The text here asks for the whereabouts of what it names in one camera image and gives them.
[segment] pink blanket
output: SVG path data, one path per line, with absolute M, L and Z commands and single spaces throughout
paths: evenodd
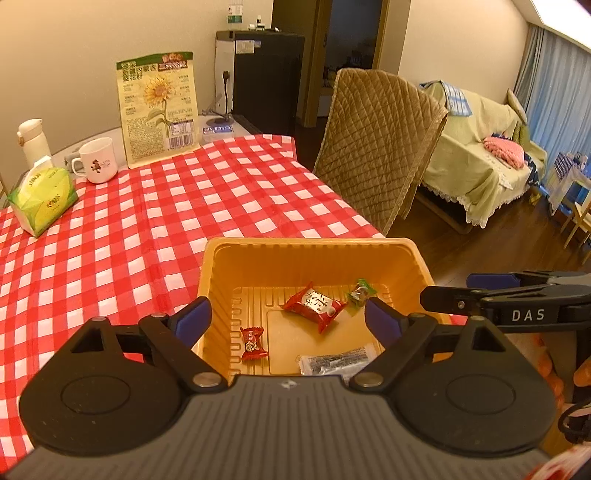
M 484 148 L 491 152 L 496 158 L 506 161 L 516 170 L 523 168 L 525 165 L 523 147 L 511 140 L 497 137 L 486 137 L 484 139 Z

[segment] white mug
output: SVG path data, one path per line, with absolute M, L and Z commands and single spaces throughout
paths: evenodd
M 72 170 L 79 177 L 86 177 L 92 183 L 104 183 L 117 174 L 117 162 L 113 139 L 97 138 L 80 147 L 80 157 L 72 160 Z M 85 173 L 76 171 L 76 162 L 81 162 Z

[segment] quilted chair cover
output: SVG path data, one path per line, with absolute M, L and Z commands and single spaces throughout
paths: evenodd
M 386 235 L 408 215 L 446 116 L 396 75 L 339 70 L 314 173 Z

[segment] doorway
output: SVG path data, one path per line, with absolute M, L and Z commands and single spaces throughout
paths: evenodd
M 303 35 L 297 121 L 326 124 L 336 72 L 377 68 L 389 0 L 274 0 L 272 25 Z

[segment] plastic basket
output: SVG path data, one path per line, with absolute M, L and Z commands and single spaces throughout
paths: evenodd
M 358 278 L 403 314 L 424 312 L 423 288 L 433 279 L 416 245 L 394 239 L 225 239 L 207 243 L 199 295 L 212 304 L 212 324 L 193 347 L 230 380 L 234 375 L 297 375 L 299 355 L 342 353 L 367 343 L 382 346 L 365 326 L 363 308 L 348 305 L 322 333 L 281 306 L 306 286 L 346 301 Z M 433 314 L 441 323 L 449 317 Z M 262 326 L 269 357 L 241 362 L 240 327 Z

